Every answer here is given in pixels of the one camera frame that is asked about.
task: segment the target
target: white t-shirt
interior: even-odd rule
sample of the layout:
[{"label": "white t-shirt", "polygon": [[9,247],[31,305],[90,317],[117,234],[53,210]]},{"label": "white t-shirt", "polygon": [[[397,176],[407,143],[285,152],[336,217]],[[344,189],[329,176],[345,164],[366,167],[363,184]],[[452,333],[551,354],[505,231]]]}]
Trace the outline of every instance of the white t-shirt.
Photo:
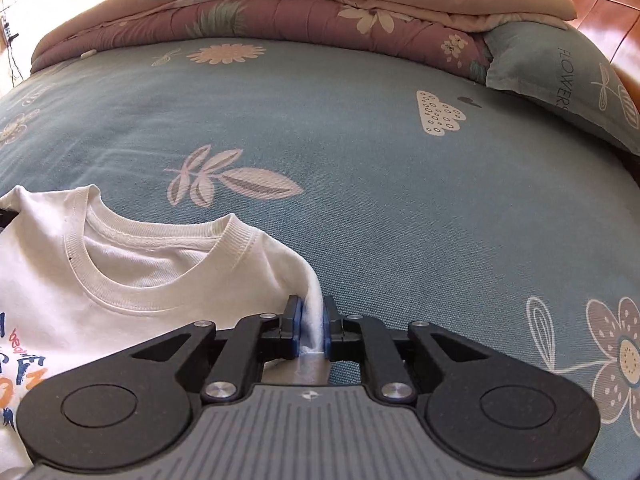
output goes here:
[{"label": "white t-shirt", "polygon": [[135,222],[110,211],[95,186],[18,186],[0,208],[19,212],[0,233],[0,473],[30,465],[15,413],[37,383],[200,319],[232,328],[244,316],[282,313],[297,294],[307,355],[265,370],[265,380],[326,380],[316,274],[235,215]]}]

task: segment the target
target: ribbed neckline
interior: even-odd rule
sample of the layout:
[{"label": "ribbed neckline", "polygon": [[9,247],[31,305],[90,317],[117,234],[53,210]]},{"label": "ribbed neckline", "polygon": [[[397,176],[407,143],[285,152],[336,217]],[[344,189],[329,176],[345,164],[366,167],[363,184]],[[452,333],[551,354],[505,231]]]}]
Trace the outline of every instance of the ribbed neckline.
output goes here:
[{"label": "ribbed neckline", "polygon": [[[69,265],[89,294],[105,306],[117,309],[157,312],[188,303],[190,290],[205,287],[213,294],[216,284],[234,269],[258,232],[233,213],[204,224],[137,222],[108,209],[96,186],[79,187],[71,193],[72,210],[66,218],[65,232]],[[120,246],[212,248],[202,261],[170,282],[150,287],[129,286],[114,282],[95,266],[84,243],[87,223],[98,234]]]}]

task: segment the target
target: pillow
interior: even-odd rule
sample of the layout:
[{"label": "pillow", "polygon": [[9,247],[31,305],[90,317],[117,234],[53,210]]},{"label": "pillow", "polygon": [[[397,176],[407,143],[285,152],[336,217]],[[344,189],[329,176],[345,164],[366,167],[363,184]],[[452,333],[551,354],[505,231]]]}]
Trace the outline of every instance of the pillow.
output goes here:
[{"label": "pillow", "polygon": [[640,155],[638,110],[604,54],[573,27],[514,22],[484,35],[486,85],[523,95],[583,131]]}]

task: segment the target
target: metal screw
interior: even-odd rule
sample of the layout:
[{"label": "metal screw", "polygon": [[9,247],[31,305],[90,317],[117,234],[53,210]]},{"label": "metal screw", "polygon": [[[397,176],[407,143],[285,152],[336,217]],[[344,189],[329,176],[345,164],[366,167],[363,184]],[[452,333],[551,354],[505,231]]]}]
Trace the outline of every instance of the metal screw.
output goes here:
[{"label": "metal screw", "polygon": [[228,399],[236,393],[238,389],[232,383],[226,381],[216,381],[215,383],[207,384],[204,392],[214,399]]},{"label": "metal screw", "polygon": [[408,384],[388,383],[382,386],[382,395],[387,399],[406,399],[411,397],[414,390]]}]

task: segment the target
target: headboard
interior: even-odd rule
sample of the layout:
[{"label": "headboard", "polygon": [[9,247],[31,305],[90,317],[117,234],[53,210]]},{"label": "headboard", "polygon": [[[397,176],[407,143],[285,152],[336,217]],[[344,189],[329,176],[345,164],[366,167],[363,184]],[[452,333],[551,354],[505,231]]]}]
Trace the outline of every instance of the headboard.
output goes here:
[{"label": "headboard", "polygon": [[640,0],[573,0],[570,22],[609,59],[640,108]]}]

